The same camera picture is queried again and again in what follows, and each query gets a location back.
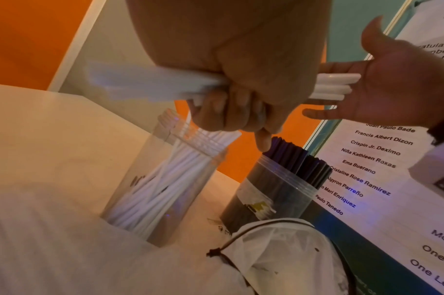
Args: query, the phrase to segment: wrist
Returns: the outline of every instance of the wrist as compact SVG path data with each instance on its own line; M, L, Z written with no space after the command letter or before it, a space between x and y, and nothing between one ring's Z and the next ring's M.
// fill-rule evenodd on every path
M436 87L433 95L427 98L430 103L423 127L433 128L444 121L444 81Z

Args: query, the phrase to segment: hand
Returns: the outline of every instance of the hand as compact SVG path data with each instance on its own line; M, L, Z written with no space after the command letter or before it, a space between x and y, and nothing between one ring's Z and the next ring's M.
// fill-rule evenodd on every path
M206 130L271 135L314 89L331 0L127 0L143 47L158 65L220 72L193 120Z
M323 73L360 73L352 93L332 110L305 109L312 119L347 119L375 125L433 127L444 119L444 61L381 32L375 18L362 34L370 61L327 63Z

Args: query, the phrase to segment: banner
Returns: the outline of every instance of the banner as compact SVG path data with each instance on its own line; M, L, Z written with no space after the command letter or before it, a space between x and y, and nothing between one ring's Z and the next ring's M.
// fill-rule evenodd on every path
M444 59L444 0L420 4L398 38ZM444 199L408 172L431 142L343 120L317 154L333 173L302 218L339 246L361 294L444 294Z

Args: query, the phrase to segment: container of black straws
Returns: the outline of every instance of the container of black straws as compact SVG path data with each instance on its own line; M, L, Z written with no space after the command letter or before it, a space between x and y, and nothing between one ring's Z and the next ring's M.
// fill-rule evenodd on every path
M332 169L301 147L274 137L221 215L230 233L245 224L300 218Z

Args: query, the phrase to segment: clear plastic container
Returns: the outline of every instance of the clear plastic container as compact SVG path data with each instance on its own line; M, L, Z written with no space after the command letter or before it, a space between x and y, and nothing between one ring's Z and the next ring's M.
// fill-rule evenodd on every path
M102 217L156 246L163 246L225 154L225 146L213 133L193 127L167 109L158 117L157 126L114 192ZM159 191L159 195L155 201L152 198L147 200L150 193L143 193L145 190ZM156 216L155 213L140 214L148 210L146 206L152 207L152 202L161 202L158 198L163 195L176 198L169 203L169 208L161 206L160 214ZM149 211L158 211L156 206ZM140 225L146 220L152 223L152 227L145 226L147 230L144 230Z
M261 156L240 184L221 220L230 233L245 224L300 218L317 189L266 156Z

